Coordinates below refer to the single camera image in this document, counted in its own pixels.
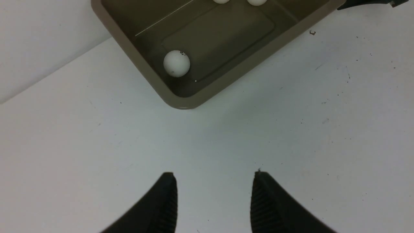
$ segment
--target gray tray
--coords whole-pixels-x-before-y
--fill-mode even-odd
[[[170,106],[195,108],[313,26],[345,0],[92,0],[92,8],[155,91]],[[171,50],[189,72],[169,76]]]

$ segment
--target white table surface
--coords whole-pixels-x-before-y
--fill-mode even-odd
[[[258,168],[339,232],[413,232],[413,12],[335,12],[195,110],[105,41],[0,106],[0,232],[99,232],[165,171],[177,233],[251,232]]]

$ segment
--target ping pong ball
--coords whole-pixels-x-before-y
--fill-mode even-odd
[[[184,76],[190,69],[190,59],[184,52],[173,50],[164,57],[164,69],[170,76]]]
[[[253,6],[263,5],[267,0],[247,0]]]

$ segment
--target white surface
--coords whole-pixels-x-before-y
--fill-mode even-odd
[[[108,38],[90,0],[1,0],[0,104]]]
[[[107,40],[0,106],[0,232],[98,232],[164,171],[177,233],[251,232],[258,168],[341,233],[413,232],[413,10],[335,12],[187,111]]]

